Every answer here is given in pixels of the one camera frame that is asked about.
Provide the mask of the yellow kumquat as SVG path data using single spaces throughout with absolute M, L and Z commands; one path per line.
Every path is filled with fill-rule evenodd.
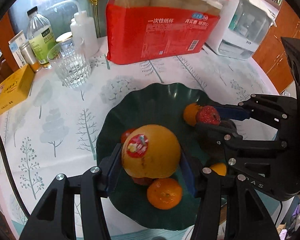
M 215 171 L 220 176 L 226 176 L 227 166 L 225 163 L 215 163 L 210 166 L 210 169 Z

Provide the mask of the large yellow grapefruit with sticker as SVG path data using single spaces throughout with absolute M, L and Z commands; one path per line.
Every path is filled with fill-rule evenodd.
M 160 125 L 145 125 L 134 130 L 121 151 L 122 166 L 133 178 L 168 178 L 177 170 L 181 147 L 177 137 Z

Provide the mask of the mandarin orange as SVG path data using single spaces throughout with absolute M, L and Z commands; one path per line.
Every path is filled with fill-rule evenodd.
M 183 189 L 173 178 L 156 179 L 147 189 L 147 200 L 157 209 L 169 210 L 182 199 Z

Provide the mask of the dark brown avocado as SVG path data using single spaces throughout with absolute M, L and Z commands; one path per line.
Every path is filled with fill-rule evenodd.
M 237 127 L 235 123 L 232 120 L 222 120 L 219 124 L 219 126 L 227 128 L 227 129 L 232 129 L 232 130 L 237 130 Z

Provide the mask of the wooden cabinets right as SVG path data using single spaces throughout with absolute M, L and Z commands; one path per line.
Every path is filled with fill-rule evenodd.
M 276 17 L 276 26 L 270 27 L 253 54 L 253 59 L 269 77 L 278 93 L 282 93 L 293 82 L 281 37 L 300 39 L 300 18 L 286 1 L 282 2 Z

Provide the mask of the tree pattern tablecloth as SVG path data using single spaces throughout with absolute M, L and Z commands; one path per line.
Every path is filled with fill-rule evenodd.
M 8 162 L 29 211 L 57 174 L 75 176 L 96 164 L 96 140 L 107 113 L 133 90 L 179 82 L 229 104 L 253 93 L 277 93 L 254 59 L 218 56 L 203 47 L 196 54 L 117 65 L 106 58 L 106 38 L 99 42 L 82 86 L 64 87 L 53 70 L 41 70 L 28 98 L 0 115 Z

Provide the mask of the white countertop sterilizer appliance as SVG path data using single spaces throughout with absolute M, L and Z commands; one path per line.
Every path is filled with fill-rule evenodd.
M 216 54 L 240 60 L 251 58 L 276 15 L 262 0 L 228 0 L 206 45 Z

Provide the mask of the cherry tomato on plate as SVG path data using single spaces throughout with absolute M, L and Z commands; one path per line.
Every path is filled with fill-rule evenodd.
M 134 131 L 135 131 L 135 128 L 131 128 L 131 129 L 124 131 L 121 134 L 121 138 L 120 138 L 121 143 L 123 144 L 126 141 L 126 139 L 130 136 L 130 134 Z

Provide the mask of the yellow tin box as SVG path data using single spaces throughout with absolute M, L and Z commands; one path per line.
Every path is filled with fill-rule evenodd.
M 0 115 L 26 100 L 35 73 L 29 64 L 22 66 L 0 84 Z

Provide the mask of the red paper cup package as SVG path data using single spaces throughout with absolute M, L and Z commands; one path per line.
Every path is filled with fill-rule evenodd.
M 115 64 L 197 53 L 229 0 L 110 0 L 108 53 Z

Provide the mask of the clear drinking glass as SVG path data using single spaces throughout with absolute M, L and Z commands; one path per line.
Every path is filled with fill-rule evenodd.
M 47 59 L 63 86 L 75 88 L 83 85 L 91 75 L 89 60 L 84 54 L 84 40 L 68 38 L 57 43 Z

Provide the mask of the white squeeze bottle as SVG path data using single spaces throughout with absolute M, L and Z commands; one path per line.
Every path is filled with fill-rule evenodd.
M 95 21 L 81 8 L 78 1 L 64 0 L 55 3 L 41 12 L 50 23 L 55 39 L 66 32 L 72 32 L 75 42 L 84 40 L 84 54 L 87 58 L 97 54 L 100 46 L 97 40 Z

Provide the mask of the white blue carton box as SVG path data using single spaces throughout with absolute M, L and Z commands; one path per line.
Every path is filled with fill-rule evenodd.
M 21 68 L 23 65 L 26 64 L 26 61 L 19 49 L 19 47 L 26 42 L 26 37 L 23 33 L 23 31 L 19 31 L 19 33 L 17 33 L 17 35 L 15 35 L 9 42 L 8 42 L 8 46 L 10 48 L 10 51 L 17 63 L 17 65 L 19 66 L 19 68 Z

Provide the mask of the jar with gold lid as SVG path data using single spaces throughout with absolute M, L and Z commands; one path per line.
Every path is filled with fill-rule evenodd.
M 56 42 L 59 43 L 59 42 L 64 42 L 65 40 L 69 39 L 72 37 L 72 32 L 66 32 L 66 33 L 63 33 L 61 35 L 59 35 L 57 38 L 56 38 Z

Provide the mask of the glass door gold ornament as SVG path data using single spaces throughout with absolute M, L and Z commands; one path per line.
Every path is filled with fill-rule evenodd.
M 109 0 L 16 0 L 8 10 L 15 33 L 26 32 L 29 23 L 27 12 L 38 8 L 52 26 L 55 37 L 70 31 L 71 20 L 78 9 L 85 10 L 95 23 L 97 37 L 106 36 L 106 5 Z

